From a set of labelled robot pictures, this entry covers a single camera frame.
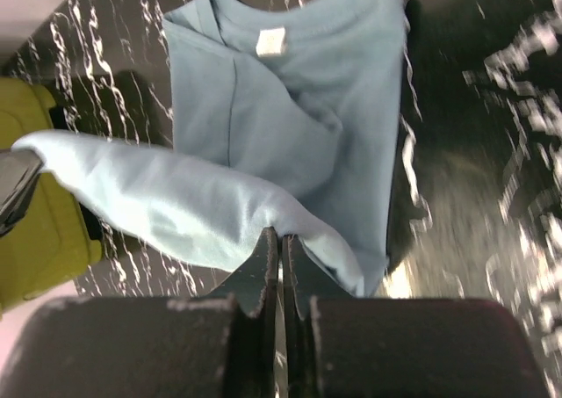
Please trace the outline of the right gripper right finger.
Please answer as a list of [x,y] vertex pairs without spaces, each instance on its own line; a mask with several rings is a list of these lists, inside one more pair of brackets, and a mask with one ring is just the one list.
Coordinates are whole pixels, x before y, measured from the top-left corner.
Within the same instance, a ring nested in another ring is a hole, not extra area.
[[358,299],[282,241],[291,397],[545,397],[517,320],[482,299]]

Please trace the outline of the blue-grey t shirt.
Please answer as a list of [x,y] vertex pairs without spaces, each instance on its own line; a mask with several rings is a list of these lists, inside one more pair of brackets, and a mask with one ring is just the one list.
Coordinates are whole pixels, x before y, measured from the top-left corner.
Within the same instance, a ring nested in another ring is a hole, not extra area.
[[93,213],[175,259],[234,271],[264,228],[357,297],[387,266],[403,0],[168,12],[171,148],[45,130],[14,143]]

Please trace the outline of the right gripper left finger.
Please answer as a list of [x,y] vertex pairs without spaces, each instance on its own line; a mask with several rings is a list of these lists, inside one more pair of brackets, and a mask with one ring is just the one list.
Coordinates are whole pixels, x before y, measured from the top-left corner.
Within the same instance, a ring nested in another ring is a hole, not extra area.
[[272,397],[278,247],[266,228],[209,294],[60,297],[29,319],[4,397]]

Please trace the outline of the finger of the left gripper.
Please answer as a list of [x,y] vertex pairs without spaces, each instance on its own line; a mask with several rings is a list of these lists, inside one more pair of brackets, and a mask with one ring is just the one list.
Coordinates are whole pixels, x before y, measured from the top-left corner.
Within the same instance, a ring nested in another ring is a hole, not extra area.
[[30,206],[43,162],[30,149],[1,150],[1,235],[21,221]]

